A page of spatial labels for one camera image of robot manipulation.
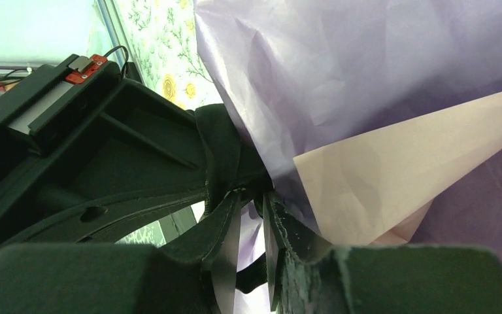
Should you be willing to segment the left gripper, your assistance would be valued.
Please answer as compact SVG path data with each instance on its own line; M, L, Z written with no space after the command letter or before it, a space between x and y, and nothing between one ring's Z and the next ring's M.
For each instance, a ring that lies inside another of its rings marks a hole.
M194 115L98 55L42 65L0 95L0 246L78 241L118 208L205 185Z

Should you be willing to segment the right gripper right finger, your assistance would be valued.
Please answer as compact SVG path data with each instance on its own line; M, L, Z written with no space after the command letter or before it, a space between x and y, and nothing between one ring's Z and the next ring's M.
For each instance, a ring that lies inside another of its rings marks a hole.
M477 247L334 245L263 195L277 313L502 313L502 263Z

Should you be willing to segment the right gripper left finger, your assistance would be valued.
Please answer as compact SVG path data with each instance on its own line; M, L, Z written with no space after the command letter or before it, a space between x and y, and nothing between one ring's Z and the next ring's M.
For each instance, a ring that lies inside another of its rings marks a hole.
M0 250L0 313L232 313L243 193L170 243Z

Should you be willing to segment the black ribbon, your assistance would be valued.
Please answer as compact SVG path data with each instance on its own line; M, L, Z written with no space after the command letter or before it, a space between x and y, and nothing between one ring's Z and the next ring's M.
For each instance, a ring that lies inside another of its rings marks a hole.
M201 185L192 190L205 202L203 220L197 225L205 251L200 260L203 291L211 296L249 292L262 284L263 276L237 271L241 210L271 191L272 182L256 149L241 139L224 105L205 105L190 114L205 163Z

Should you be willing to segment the pink purple wrapping paper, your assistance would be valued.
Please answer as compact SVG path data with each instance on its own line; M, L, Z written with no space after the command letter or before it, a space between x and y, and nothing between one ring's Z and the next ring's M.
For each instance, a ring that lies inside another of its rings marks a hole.
M334 245L502 263L502 1L196 1L197 45L287 212Z

